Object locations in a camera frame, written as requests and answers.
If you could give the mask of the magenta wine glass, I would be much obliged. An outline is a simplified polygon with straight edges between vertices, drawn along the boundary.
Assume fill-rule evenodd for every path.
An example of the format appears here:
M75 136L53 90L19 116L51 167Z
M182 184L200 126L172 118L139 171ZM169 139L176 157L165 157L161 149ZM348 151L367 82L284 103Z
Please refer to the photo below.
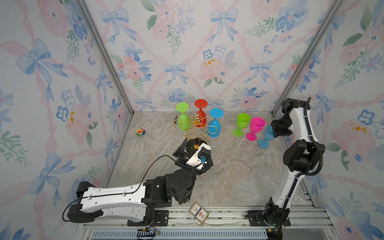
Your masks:
M254 117L250 123L250 133L246 134L247 140L254 142L257 140L257 133L259 133L265 126L266 121L260 117Z

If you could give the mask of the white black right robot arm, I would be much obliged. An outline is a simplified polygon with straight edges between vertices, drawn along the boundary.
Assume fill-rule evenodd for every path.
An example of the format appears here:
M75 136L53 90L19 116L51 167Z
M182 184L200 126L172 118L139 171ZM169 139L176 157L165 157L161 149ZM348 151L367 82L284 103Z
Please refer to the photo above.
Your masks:
M326 148L318 142L312 129L310 101L311 98L306 101L287 98L282 102L282 116L271 123L274 138L294 134L296 141L283 154L287 168L263 214L264 222L269 226L283 225L290 212L291 198L301 180L319 174L323 167Z

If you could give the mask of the gold wire glass rack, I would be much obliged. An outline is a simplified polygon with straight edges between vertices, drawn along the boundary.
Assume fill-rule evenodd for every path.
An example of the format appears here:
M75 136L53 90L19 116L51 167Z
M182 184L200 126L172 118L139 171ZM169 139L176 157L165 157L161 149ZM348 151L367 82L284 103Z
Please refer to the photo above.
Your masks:
M207 139L207 137L209 136L207 134L207 130L208 130L208 124L206 125L205 128L199 128L197 127L197 125L199 124L199 119L198 119L198 116L197 113L195 113L194 115L191 115L189 114L189 117L190 117L190 129L187 130L187 131L184 131L186 132L185 133L185 137L187 139L192 139L193 140L193 143L192 143L192 147L193 149L197 150L199 148L199 146L203 143L203 141L205 141L206 143L209 141ZM172 126L174 128L177 128L177 120L178 120L178 117L176 117L173 122L172 122Z

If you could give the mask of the lime green back wine glass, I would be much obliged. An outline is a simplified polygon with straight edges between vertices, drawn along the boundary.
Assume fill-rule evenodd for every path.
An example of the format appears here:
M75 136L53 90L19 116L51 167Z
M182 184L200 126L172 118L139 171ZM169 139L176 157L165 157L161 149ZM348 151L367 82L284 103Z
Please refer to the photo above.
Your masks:
M176 110L180 113L177 120L177 127L181 131L187 131L190 129L190 117L187 113L189 105L187 103L179 103L176 105Z

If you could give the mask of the light blue front wine glass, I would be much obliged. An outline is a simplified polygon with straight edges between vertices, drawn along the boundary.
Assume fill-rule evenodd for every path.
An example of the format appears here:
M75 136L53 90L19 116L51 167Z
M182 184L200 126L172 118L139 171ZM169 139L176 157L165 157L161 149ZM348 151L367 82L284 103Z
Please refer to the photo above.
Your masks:
M270 146L270 141L273 141L274 139L275 137L273 133L273 127L271 125L268 125L266 130L264 131L264 137L258 140L258 145L262 149L267 149Z

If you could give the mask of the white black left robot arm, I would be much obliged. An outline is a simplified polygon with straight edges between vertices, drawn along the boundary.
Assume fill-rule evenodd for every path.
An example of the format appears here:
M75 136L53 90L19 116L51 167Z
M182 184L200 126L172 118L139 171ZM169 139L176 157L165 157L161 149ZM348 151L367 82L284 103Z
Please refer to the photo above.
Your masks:
M149 225L156 208L168 208L191 200L197 176L213 165L211 147L202 139L188 140L170 157L178 170L152 180L117 188L98 188L80 182L76 199L65 208L62 219L71 223L91 223L96 218L126 219L129 225Z

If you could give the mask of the lime green wine glass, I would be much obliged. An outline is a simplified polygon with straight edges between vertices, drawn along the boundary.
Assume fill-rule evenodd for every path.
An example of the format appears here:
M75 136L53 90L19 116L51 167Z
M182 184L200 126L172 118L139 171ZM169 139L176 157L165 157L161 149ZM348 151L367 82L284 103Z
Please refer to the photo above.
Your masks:
M187 113L189 105L187 103L179 103L176 105L176 110L180 113L177 120L177 127L181 131L187 131L190 129L190 117Z
M236 137L242 137L244 132L243 129L246 128L251 121L251 117L246 113L240 113L237 117L237 129L233 130L233 134Z

